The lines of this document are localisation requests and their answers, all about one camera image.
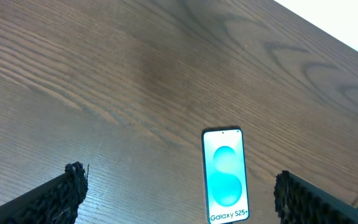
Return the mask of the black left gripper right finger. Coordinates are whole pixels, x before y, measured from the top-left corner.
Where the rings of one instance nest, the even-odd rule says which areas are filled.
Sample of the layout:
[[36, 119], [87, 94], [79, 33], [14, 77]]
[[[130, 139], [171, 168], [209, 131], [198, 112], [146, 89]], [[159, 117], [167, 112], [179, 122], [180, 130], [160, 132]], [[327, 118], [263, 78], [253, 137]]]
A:
[[276, 176], [273, 195], [281, 223], [358, 224], [358, 208], [287, 170]]

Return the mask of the blue screen smartphone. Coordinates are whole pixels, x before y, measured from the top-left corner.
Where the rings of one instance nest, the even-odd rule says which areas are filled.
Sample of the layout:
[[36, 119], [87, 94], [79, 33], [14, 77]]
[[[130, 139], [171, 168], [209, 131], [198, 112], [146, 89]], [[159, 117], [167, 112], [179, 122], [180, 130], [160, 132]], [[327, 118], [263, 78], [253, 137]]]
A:
[[201, 134], [208, 223], [250, 217], [244, 135], [239, 126], [206, 128]]

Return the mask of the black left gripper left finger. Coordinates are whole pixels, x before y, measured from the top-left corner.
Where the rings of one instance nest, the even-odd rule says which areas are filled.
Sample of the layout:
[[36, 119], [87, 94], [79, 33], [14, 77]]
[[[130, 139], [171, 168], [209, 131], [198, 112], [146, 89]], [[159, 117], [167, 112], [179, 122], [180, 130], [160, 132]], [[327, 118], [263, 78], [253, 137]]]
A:
[[0, 206], [0, 224], [74, 224], [88, 191], [89, 169], [67, 164], [62, 175]]

